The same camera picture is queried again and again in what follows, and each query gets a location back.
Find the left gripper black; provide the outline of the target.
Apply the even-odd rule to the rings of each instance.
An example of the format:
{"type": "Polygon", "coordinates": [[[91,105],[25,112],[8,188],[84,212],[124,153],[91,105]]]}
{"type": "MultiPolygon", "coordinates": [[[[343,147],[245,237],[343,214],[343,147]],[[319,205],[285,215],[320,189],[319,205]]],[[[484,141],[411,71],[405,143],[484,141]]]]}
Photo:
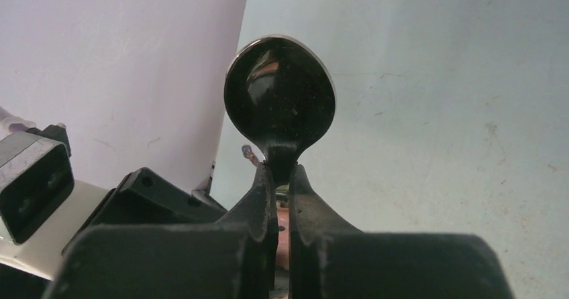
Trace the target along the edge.
{"type": "Polygon", "coordinates": [[[227,212],[207,191],[189,194],[147,167],[130,172],[110,190],[77,180],[70,195],[99,200],[83,211],[86,219],[62,254],[85,229],[97,225],[213,223],[227,212]]]}

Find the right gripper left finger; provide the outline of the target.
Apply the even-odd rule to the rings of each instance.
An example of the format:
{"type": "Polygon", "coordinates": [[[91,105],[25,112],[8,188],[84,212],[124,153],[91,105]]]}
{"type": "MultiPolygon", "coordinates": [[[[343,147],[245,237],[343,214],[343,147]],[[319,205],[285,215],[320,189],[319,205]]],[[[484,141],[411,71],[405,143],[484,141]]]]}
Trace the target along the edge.
{"type": "Polygon", "coordinates": [[[213,223],[97,225],[63,254],[45,298],[269,298],[278,223],[265,165],[213,223]]]}

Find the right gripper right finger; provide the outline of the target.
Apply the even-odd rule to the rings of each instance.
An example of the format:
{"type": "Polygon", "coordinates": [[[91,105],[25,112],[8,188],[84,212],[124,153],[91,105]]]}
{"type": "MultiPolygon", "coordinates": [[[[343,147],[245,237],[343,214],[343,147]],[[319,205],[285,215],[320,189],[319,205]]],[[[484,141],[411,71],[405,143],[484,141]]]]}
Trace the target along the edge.
{"type": "Polygon", "coordinates": [[[490,246],[455,233],[364,232],[311,187],[289,184],[292,298],[512,298],[490,246]]]}

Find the pink handled spoon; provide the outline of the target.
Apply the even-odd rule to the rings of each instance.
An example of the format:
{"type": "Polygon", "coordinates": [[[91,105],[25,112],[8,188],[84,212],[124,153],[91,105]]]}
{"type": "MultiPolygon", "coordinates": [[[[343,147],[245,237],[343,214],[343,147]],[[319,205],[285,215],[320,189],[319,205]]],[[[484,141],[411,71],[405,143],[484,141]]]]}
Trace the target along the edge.
{"type": "Polygon", "coordinates": [[[301,154],[331,127],[336,95],[321,59],[290,36],[243,47],[225,75],[223,99],[235,128],[264,155],[274,183],[288,184],[301,154]]]}

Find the purple metallic fork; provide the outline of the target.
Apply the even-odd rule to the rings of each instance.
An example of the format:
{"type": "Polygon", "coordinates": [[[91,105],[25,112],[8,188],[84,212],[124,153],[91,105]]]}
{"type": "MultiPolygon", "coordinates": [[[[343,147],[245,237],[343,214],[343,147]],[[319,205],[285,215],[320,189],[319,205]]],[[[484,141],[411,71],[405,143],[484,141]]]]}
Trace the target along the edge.
{"type": "Polygon", "coordinates": [[[241,147],[241,151],[243,156],[248,159],[255,167],[258,166],[260,161],[256,154],[253,152],[253,149],[250,145],[243,145],[241,147]]]}

